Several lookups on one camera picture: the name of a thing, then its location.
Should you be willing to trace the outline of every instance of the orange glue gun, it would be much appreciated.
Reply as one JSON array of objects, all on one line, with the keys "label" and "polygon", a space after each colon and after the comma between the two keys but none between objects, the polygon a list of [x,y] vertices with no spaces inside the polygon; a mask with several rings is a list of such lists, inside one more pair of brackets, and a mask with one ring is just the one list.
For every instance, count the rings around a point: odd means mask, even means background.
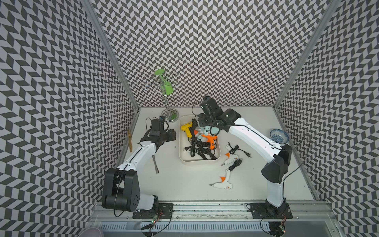
[{"label": "orange glue gun", "polygon": [[204,135],[204,134],[202,134],[202,136],[208,138],[207,142],[209,142],[211,144],[209,149],[214,150],[215,149],[215,140],[217,139],[217,136]]}]

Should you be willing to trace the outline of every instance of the black and white wallpaper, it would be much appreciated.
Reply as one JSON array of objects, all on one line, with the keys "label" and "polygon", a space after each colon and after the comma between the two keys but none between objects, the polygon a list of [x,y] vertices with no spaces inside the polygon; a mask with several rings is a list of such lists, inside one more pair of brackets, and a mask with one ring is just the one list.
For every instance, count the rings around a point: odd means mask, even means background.
[{"label": "black and white wallpaper", "polygon": [[273,105],[329,0],[92,2],[137,103],[154,107],[158,68],[180,74],[173,106]]},{"label": "black and white wallpaper", "polygon": [[0,1],[0,236],[77,236],[133,114],[78,0]]},{"label": "black and white wallpaper", "polygon": [[347,236],[379,236],[377,0],[343,0],[280,115]]}]

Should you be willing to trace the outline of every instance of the blue and white bowl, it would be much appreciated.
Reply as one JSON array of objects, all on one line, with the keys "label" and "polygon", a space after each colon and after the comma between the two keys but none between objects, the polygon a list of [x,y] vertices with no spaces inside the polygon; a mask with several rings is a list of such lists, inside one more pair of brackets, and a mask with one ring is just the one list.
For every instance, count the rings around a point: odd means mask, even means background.
[{"label": "blue and white bowl", "polygon": [[274,142],[279,144],[286,144],[290,140],[290,137],[287,135],[287,133],[280,129],[271,130],[270,137]]}]

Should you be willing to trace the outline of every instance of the robotic arm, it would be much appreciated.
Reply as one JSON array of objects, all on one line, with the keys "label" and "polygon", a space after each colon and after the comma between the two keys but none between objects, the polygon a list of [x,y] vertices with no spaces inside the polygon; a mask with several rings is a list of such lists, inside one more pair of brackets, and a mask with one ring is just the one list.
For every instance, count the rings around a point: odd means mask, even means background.
[{"label": "robotic arm", "polygon": [[225,112],[210,97],[205,97],[200,104],[204,113],[199,114],[201,126],[215,126],[224,129],[243,140],[254,148],[267,162],[262,169],[263,176],[267,179],[268,196],[266,199],[266,211],[272,216],[280,216],[287,209],[287,203],[283,198],[283,177],[288,172],[291,160],[291,147],[281,146],[264,136],[253,128],[233,109]]},{"label": "robotic arm", "polygon": [[[283,198],[283,177],[288,172],[291,161],[291,147],[281,146],[253,128],[233,109],[225,112],[210,97],[205,97],[200,104],[204,113],[199,114],[199,125],[214,126],[225,130],[254,148],[267,162],[262,175],[267,179],[268,196],[265,211],[271,217],[280,217],[288,209]],[[139,190],[137,172],[143,168],[158,148],[167,141],[174,141],[174,129],[163,129],[164,120],[153,119],[151,129],[140,140],[140,147],[126,162],[116,169],[110,168],[105,173],[102,206],[108,209],[133,212],[136,209],[156,209],[158,198],[143,194]]]},{"label": "robotic arm", "polygon": [[140,146],[135,152],[116,169],[110,168],[105,172],[102,197],[104,208],[133,212],[136,209],[150,210],[158,202],[156,196],[140,192],[137,173],[160,146],[176,139],[175,130],[164,130],[164,123],[164,118],[153,119],[151,128],[140,140]]}]

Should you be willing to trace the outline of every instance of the black mounting plate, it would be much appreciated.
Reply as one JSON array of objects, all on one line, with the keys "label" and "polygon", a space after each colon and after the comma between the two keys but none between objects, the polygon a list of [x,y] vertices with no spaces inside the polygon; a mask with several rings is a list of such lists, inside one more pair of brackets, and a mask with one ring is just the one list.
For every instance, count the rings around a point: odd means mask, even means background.
[{"label": "black mounting plate", "polygon": [[292,213],[291,213],[291,209],[290,209],[290,206],[288,205],[288,203],[287,203],[286,210],[284,211],[284,213],[281,215],[275,216],[275,217],[270,216],[267,213],[266,203],[264,203],[264,202],[250,203],[249,205],[250,205],[251,214],[253,215],[253,219],[262,219],[264,217],[271,217],[274,219],[284,219],[284,215],[285,215],[286,219],[292,219],[293,218]]},{"label": "black mounting plate", "polygon": [[152,220],[154,215],[158,212],[163,213],[159,219],[171,219],[173,206],[173,203],[159,203],[157,212],[155,212],[154,208],[151,210],[136,210],[133,212],[133,219]]}]

